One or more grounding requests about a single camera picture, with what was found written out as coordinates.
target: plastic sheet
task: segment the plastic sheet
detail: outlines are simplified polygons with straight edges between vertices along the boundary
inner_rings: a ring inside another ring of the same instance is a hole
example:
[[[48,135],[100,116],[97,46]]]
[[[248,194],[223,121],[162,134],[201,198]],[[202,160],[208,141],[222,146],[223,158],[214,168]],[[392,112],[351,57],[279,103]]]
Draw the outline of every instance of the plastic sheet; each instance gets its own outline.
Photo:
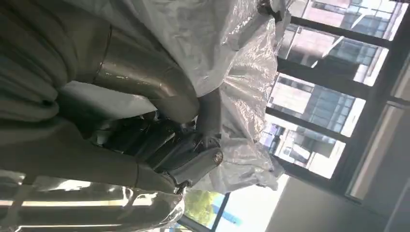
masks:
[[[283,173],[255,141],[264,129],[268,94],[276,75],[275,22],[267,20],[238,53],[220,90],[222,97],[222,164],[196,186],[226,193],[254,184],[276,189]]]
[[[197,96],[220,86],[224,162],[196,188],[225,193],[264,184],[275,189],[283,169],[255,141],[264,128],[276,55],[290,22],[286,9],[293,0],[270,0],[280,22],[260,11],[262,0],[65,1],[136,38],[142,22],[188,75]]]
[[[0,170],[0,231],[138,232],[174,224],[184,195]]]

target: wall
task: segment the wall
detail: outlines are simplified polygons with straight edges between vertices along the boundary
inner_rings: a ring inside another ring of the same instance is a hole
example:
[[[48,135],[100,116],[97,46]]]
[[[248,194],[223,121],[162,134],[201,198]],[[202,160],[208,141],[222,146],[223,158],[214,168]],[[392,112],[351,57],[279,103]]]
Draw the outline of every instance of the wall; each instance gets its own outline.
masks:
[[[386,151],[364,204],[380,214],[390,216],[410,178],[410,110],[401,117],[390,147]]]
[[[382,232],[387,219],[291,178],[266,232]]]

